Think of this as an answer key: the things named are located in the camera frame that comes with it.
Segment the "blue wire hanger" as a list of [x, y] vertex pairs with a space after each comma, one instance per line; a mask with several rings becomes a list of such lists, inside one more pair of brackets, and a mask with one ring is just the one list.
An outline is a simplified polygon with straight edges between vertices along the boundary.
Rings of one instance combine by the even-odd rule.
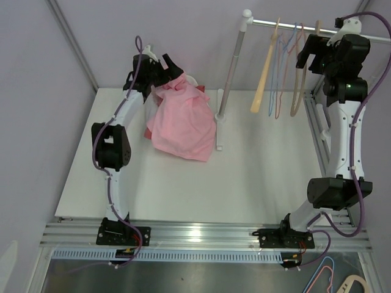
[[276, 109], [277, 70], [279, 69], [279, 66], [277, 64], [277, 59], [280, 58], [280, 52], [282, 49], [282, 46], [280, 44], [282, 34], [284, 35], [283, 32], [277, 33], [277, 41], [276, 41], [276, 45], [274, 47], [273, 55], [272, 55], [271, 91], [269, 94], [269, 106], [268, 106], [268, 116], [269, 117], [274, 116], [275, 109]]

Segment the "beige wooden hanger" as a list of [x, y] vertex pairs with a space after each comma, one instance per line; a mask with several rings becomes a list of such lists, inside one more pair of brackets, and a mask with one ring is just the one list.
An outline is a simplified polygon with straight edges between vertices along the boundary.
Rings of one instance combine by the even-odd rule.
[[[304, 32], [304, 25], [301, 24], [302, 29], [299, 35], [296, 37], [295, 43], [295, 53], [296, 56], [299, 55], [299, 41], [302, 40], [306, 42], [306, 33]], [[293, 99], [290, 108], [290, 116], [295, 117], [300, 105], [302, 103], [304, 93], [305, 93], [305, 82], [306, 82], [307, 66], [305, 65], [303, 69], [297, 68], [295, 70], [295, 81], [294, 81], [294, 92]]]
[[269, 68], [270, 68], [270, 64], [271, 64], [271, 58], [272, 58], [273, 50], [274, 50], [274, 47], [275, 47], [276, 41], [277, 41], [277, 31], [278, 31], [279, 24], [280, 24], [280, 18], [277, 19], [277, 22], [276, 22], [276, 25], [274, 28], [274, 32], [271, 36], [271, 41], [270, 41], [268, 53], [267, 53], [265, 63], [264, 63], [264, 66], [263, 66], [263, 69], [261, 72], [258, 87], [255, 92], [255, 96], [254, 96], [254, 100], [252, 102], [252, 105], [250, 107], [250, 112], [254, 113], [254, 114], [258, 113], [260, 110], [261, 102], [263, 99], [263, 94], [265, 91], [265, 85], [266, 85], [266, 81], [267, 81], [267, 77], [268, 77], [268, 72], [269, 72]]

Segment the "coral red t shirt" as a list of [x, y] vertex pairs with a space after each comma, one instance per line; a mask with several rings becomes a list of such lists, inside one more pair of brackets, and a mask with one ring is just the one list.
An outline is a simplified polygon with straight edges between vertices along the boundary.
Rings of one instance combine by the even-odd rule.
[[[205, 93], [205, 86], [204, 85], [198, 85], [198, 86], [196, 86], [196, 89]], [[162, 101], [163, 101], [163, 99], [161, 99], [159, 96], [156, 95], [155, 88], [152, 87], [152, 91], [149, 94], [149, 96], [146, 100], [146, 103], [145, 103], [145, 121], [146, 122], [151, 120], [156, 115], [158, 107], [160, 106]], [[144, 137], [149, 140], [152, 139], [152, 132], [148, 127], [146, 128], [146, 130], [144, 132]]]

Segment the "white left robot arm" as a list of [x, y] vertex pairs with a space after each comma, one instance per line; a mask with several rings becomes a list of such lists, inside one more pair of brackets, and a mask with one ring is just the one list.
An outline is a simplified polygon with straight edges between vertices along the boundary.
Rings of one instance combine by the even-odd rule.
[[184, 71], [168, 54], [154, 60], [151, 54], [133, 57], [133, 71], [129, 72], [123, 86], [123, 98], [107, 122], [94, 123], [92, 133], [92, 161], [94, 167], [106, 174], [108, 207], [102, 220], [100, 237], [108, 234], [116, 244], [124, 245], [131, 239], [128, 197], [125, 181], [121, 179], [124, 168], [130, 163], [132, 149], [126, 129], [139, 109], [149, 100], [152, 87], [159, 87], [179, 77]]

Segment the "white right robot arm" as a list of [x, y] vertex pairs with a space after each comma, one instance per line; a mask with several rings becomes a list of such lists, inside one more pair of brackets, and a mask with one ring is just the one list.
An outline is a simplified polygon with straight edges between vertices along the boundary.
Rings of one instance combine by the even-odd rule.
[[357, 34], [346, 34], [333, 45], [328, 42], [326, 37], [309, 35], [296, 63], [297, 68], [304, 68], [313, 54], [309, 70], [325, 77], [323, 93], [331, 121], [331, 145], [326, 175], [309, 181], [307, 200], [280, 223], [278, 240], [285, 247], [308, 240], [312, 236], [309, 229], [315, 222], [330, 211], [362, 203], [373, 189], [373, 184], [364, 179], [360, 161], [368, 84], [359, 73], [370, 52], [370, 41]]

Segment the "light pink t shirt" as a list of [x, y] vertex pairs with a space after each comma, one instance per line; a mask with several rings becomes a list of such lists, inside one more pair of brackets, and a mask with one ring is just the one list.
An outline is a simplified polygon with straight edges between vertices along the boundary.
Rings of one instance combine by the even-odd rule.
[[207, 162], [216, 134], [210, 97], [183, 73], [155, 88], [152, 99], [157, 108], [146, 119], [144, 137], [159, 151]]

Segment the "pink wire hanger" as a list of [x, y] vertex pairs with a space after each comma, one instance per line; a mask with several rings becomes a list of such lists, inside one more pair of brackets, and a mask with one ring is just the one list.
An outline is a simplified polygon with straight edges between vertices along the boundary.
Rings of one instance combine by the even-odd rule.
[[276, 109], [274, 118], [277, 120], [280, 117], [282, 106], [282, 95], [285, 90], [285, 83], [288, 75], [288, 67], [290, 63], [290, 56], [294, 49], [298, 47], [299, 40], [302, 37], [302, 29], [298, 29], [298, 24], [294, 24], [294, 29], [291, 36], [285, 40], [284, 35], [281, 35], [280, 44], [282, 46], [280, 58], [277, 59], [279, 69], [277, 70], [277, 88], [276, 88]]

